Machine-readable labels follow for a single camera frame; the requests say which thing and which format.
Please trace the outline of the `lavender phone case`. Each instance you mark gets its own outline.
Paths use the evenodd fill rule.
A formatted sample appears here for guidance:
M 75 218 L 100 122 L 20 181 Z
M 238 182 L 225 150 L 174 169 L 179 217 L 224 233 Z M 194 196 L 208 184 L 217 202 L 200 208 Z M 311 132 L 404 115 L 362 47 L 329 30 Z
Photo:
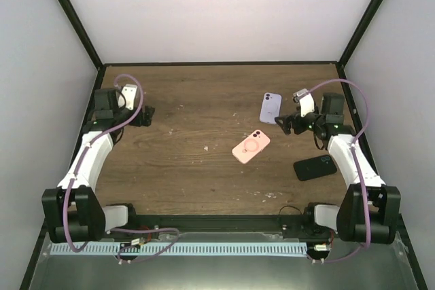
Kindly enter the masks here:
M 279 116 L 281 101 L 280 94 L 266 92 L 263 96 L 259 120 L 265 124 L 276 124 L 275 118 Z

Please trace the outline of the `pink phone case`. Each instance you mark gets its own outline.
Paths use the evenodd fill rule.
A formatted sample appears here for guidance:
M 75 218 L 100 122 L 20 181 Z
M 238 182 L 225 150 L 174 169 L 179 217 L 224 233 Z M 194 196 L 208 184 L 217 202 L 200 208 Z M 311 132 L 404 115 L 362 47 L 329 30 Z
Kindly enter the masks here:
M 261 153 L 271 140 L 261 130 L 255 130 L 232 149 L 232 155 L 242 164 Z

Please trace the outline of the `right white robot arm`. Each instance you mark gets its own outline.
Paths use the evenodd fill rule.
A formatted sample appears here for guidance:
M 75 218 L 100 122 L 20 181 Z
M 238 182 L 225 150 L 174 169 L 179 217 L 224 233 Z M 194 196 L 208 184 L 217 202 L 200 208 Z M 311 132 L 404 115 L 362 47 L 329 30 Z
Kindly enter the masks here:
M 282 131 L 301 134 L 311 131 L 322 143 L 345 181 L 347 191 L 341 205 L 310 203 L 309 216 L 302 220 L 303 232 L 316 238 L 326 228 L 347 242 L 391 244 L 396 235 L 401 194 L 388 186 L 363 154 L 355 130 L 344 123 L 343 95 L 327 92 L 320 106 L 308 90 L 293 95 L 295 113 L 276 117 Z

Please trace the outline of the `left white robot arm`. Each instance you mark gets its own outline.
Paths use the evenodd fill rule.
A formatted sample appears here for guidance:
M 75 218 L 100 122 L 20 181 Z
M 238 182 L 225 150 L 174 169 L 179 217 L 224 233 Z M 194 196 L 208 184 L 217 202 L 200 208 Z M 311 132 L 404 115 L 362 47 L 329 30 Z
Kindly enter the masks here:
M 102 207 L 95 195 L 103 164 L 125 126 L 145 126 L 143 104 L 135 100 L 140 90 L 127 84 L 121 89 L 100 89 L 94 93 L 94 109 L 82 129 L 80 149 L 57 187 L 41 197 L 50 240 L 75 244 L 98 241 L 115 228 L 123 238 L 139 230 L 131 204 Z

